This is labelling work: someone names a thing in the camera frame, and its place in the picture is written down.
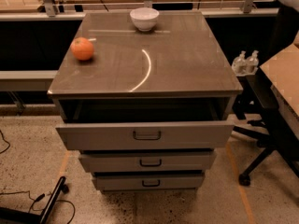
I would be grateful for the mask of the white bowl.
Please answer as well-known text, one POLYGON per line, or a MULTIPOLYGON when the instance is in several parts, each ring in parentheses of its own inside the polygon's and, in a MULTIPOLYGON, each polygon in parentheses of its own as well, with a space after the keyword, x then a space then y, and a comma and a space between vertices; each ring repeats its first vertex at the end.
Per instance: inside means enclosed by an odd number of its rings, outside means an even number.
POLYGON ((140 7, 130 12, 131 21, 142 32, 150 31, 157 24, 159 15, 159 11, 151 7, 140 7))

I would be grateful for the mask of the grey drawer cabinet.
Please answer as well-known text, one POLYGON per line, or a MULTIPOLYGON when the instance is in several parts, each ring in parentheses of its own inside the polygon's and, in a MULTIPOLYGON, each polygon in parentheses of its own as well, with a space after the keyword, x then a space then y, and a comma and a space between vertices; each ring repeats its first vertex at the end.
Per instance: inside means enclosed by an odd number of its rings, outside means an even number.
MULTIPOLYGON (((90 13, 78 31, 93 39, 95 53, 85 63, 72 54, 65 55, 48 90, 59 109, 60 101, 73 99, 208 98, 219 114, 229 120, 242 87, 201 13, 163 12, 157 25, 147 33, 133 26, 128 13, 90 13)), ((76 150, 80 155, 216 152, 217 148, 67 149, 76 150)))

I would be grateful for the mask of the top drawer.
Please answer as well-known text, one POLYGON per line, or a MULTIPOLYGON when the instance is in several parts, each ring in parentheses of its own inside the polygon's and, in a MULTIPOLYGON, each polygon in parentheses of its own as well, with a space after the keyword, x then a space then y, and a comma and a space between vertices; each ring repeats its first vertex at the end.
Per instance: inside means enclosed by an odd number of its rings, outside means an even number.
POLYGON ((73 99, 59 105, 64 123, 57 132, 69 149, 214 148, 234 127, 208 98, 73 99))

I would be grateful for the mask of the drawer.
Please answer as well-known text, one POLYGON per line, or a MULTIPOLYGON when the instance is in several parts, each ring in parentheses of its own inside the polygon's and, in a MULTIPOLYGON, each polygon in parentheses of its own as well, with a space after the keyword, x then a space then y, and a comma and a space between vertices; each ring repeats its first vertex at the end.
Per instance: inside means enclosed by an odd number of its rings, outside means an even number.
POLYGON ((234 127, 208 98, 73 99, 59 105, 64 123, 57 132, 69 149, 214 148, 234 127))
POLYGON ((161 172, 209 169, 216 158, 212 151, 130 152, 80 154, 88 173, 161 172))
POLYGON ((162 171, 133 173, 95 173, 93 184, 102 192, 156 189, 197 189, 205 174, 202 171, 162 171))

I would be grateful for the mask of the middle drawer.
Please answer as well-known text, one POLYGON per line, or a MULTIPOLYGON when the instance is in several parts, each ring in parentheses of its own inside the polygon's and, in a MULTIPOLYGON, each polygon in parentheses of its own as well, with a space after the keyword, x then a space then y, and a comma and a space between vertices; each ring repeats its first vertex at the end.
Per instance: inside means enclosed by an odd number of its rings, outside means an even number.
POLYGON ((80 154, 88 173, 161 172, 209 169, 216 158, 212 151, 130 152, 80 154))

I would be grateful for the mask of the orange fruit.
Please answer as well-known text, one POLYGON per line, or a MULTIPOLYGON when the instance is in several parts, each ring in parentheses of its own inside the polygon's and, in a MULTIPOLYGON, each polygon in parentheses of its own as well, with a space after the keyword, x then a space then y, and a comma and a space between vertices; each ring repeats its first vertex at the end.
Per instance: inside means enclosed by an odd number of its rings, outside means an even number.
POLYGON ((85 37, 75 38, 70 48, 74 57, 80 61, 90 60, 94 53, 93 43, 85 37))

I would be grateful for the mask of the bottom drawer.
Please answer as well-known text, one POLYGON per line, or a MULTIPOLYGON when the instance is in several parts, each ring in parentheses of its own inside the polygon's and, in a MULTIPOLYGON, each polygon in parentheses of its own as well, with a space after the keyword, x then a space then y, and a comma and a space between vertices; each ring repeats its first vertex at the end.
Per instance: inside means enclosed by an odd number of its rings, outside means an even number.
POLYGON ((133 173, 95 173, 93 184, 102 192, 156 189, 197 189, 205 174, 202 171, 162 171, 133 173))

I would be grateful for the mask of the left clear bottle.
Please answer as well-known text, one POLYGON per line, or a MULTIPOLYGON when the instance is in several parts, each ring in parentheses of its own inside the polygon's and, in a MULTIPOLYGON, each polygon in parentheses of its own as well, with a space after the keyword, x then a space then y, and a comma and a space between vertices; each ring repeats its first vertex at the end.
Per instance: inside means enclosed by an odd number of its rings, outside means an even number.
POLYGON ((246 52, 242 50, 233 60, 232 69, 237 75, 240 75, 244 71, 246 65, 245 54, 246 52))

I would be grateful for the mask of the clear bottle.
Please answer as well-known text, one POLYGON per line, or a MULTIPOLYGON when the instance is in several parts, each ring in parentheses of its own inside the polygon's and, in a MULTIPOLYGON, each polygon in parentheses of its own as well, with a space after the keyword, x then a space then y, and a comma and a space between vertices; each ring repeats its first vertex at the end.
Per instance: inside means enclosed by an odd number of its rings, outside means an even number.
POLYGON ((246 52, 242 50, 233 60, 232 69, 237 75, 240 75, 244 71, 246 65, 245 54, 246 52))
POLYGON ((246 72, 252 73, 255 68, 258 66, 258 50, 254 50, 252 54, 246 59, 246 72))

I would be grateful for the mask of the right clear bottle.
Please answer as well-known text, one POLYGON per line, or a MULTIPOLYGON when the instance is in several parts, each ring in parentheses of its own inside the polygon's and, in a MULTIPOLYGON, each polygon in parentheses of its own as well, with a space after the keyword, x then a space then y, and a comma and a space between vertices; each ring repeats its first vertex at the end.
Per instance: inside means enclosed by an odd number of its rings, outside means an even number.
POLYGON ((252 54, 246 59, 246 72, 252 73, 255 68, 258 66, 258 50, 254 50, 252 54))

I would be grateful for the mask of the grey metal rail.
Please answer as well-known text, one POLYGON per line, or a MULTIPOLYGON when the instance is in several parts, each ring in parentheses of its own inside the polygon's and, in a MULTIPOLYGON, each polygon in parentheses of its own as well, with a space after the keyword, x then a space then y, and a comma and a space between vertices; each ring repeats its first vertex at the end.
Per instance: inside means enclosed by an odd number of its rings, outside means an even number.
POLYGON ((56 71, 0 71, 0 91, 47 91, 56 71))

